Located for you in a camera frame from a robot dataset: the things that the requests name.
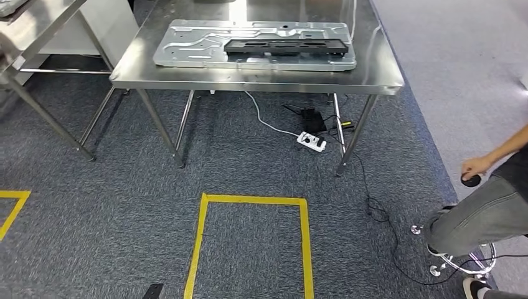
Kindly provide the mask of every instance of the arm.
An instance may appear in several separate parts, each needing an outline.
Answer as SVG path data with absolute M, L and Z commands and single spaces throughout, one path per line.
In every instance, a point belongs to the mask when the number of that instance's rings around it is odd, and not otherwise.
M 505 143 L 488 153 L 486 156 L 465 161 L 462 164 L 462 173 L 465 174 L 463 179 L 467 180 L 479 173 L 485 174 L 493 164 L 497 163 L 507 155 L 519 151 L 526 144 L 528 144 L 528 125 L 524 126 Z

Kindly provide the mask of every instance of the chair base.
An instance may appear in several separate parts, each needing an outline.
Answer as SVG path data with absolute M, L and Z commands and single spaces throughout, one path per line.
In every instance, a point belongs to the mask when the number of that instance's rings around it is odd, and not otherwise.
M 423 229 L 422 225 L 413 225 L 411 226 L 411 233 L 414 235 L 420 235 L 422 233 L 422 229 Z M 443 263 L 441 263 L 439 266 L 437 265 L 429 266 L 429 273 L 431 273 L 431 275 L 433 275 L 434 277 L 439 277 L 441 275 L 441 271 L 444 270 L 447 267 L 447 265 L 449 265 L 457 271 L 463 272 L 468 275 L 473 275 L 476 279 L 479 279 L 479 280 L 487 279 L 489 277 L 490 271 L 493 269 L 493 267 L 495 267 L 495 263 L 497 261 L 496 259 L 497 254 L 496 254 L 495 245 L 493 243 L 484 244 L 481 246 L 489 247 L 489 251 L 491 252 L 491 260 L 489 261 L 487 265 L 482 263 L 474 253 L 471 252 L 469 254 L 469 257 L 474 261 L 474 263 L 479 267 L 480 270 L 471 270 L 468 268 L 462 268 L 453 262 L 452 255 L 446 254 L 446 255 L 440 256 Z

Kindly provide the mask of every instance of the person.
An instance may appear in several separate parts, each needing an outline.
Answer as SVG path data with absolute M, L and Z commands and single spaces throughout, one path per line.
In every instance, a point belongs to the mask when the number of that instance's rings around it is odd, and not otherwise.
M 463 286 L 467 299 L 528 299 L 528 296 L 492 290 L 487 283 L 472 277 L 464 279 Z
M 480 244 L 528 234 L 528 125 L 490 153 L 465 161 L 462 180 L 486 172 L 498 161 L 513 154 L 495 169 L 488 181 L 456 206 L 435 212 L 424 225 L 427 248 L 433 255 L 461 256 Z M 476 280 L 464 289 L 491 289 Z M 471 299 L 528 299 L 527 296 L 498 291 L 466 292 Z

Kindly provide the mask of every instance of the human hand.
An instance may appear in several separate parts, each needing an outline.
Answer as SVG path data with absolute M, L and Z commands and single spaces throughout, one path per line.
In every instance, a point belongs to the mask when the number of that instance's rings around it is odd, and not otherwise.
M 462 163 L 462 180 L 467 181 L 475 174 L 486 174 L 492 165 L 493 162 L 486 156 L 466 160 Z

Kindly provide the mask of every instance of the yellow tape marking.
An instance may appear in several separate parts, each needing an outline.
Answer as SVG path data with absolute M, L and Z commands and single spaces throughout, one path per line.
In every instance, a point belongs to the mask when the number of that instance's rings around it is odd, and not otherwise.
M 196 280 L 196 272 L 198 271 L 198 260 L 200 258 L 200 247 L 202 245 L 202 234 L 204 233 L 205 227 L 205 215 L 207 214 L 207 206 L 210 202 L 299 206 L 301 212 L 301 248 L 303 253 L 304 299 L 314 298 L 310 228 L 308 223 L 308 204 L 304 198 L 207 195 L 202 193 L 198 217 L 198 229 L 196 230 L 196 241 L 194 242 L 194 250 L 192 251 L 189 276 L 187 278 L 187 283 L 185 284 L 184 299 L 192 299 L 192 294 L 194 292 L 194 282 Z
M 26 199 L 29 197 L 30 194 L 31 194 L 31 191 L 0 190 L 0 198 L 17 199 L 17 203 L 15 204 L 13 211 L 11 211 L 11 213 L 7 217 L 2 227 L 0 227 L 0 241 L 4 239 L 4 236 L 6 235 L 7 230 L 10 228 L 13 221 L 15 221 L 15 218 L 18 215 L 18 212 L 20 212 L 20 210 L 26 203 Z

